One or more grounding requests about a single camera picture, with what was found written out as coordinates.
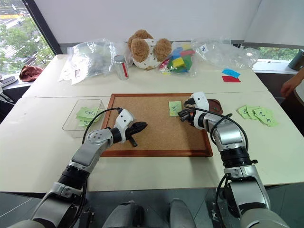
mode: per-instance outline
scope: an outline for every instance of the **wooden frame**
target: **wooden frame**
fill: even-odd
[[[182,93],[182,94],[112,94],[108,108],[112,108],[114,104],[114,100],[116,97],[151,97],[151,96],[191,96],[191,94],[188,93]],[[220,103],[218,100],[209,100],[214,101],[218,103],[220,106]],[[220,110],[217,111],[219,114],[222,113],[222,109],[220,106]],[[105,118],[102,124],[102,129],[106,128],[108,126],[109,118],[110,118],[111,112],[106,112]],[[208,134],[205,130],[201,131],[203,134],[203,140],[206,147],[205,151],[202,150],[115,150],[115,151],[105,151],[102,154],[102,157],[161,157],[161,156],[174,156],[174,157],[194,157],[194,156],[213,156],[211,145],[208,139]]]

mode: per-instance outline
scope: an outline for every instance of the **gray floor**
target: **gray floor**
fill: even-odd
[[[214,189],[138,190],[115,192],[90,192],[89,205],[95,212],[91,227],[100,228],[111,211],[120,203],[134,200],[145,208],[145,225],[168,228],[166,220],[168,203],[182,199],[189,207],[197,228],[211,228],[212,223],[206,201],[213,198]],[[267,190],[272,210],[279,214],[291,228],[304,227],[304,183],[272,187]],[[39,199],[0,193],[0,228],[28,219]],[[224,216],[227,227],[238,228],[238,220]]]

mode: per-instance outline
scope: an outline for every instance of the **brown teddy bear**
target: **brown teddy bear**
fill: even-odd
[[[167,39],[154,40],[146,30],[138,30],[128,41],[134,64],[141,69],[157,67],[171,53],[171,42]]]

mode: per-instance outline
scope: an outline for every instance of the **white wall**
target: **white wall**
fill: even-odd
[[[245,42],[304,46],[304,0],[262,0]]]
[[[261,0],[35,0],[58,43],[155,38],[244,40]]]

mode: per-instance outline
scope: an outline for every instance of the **clear plastic bag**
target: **clear plastic bag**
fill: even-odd
[[[253,48],[239,49],[229,39],[191,41],[192,48],[207,62],[220,68],[252,69],[260,52]]]
[[[173,42],[172,52],[159,66],[164,75],[196,75],[195,51],[189,42]]]
[[[68,58],[59,80],[71,79],[72,85],[88,77],[109,74],[117,55],[124,55],[128,67],[133,64],[132,54],[126,43],[112,42],[105,38],[69,47],[67,53]]]

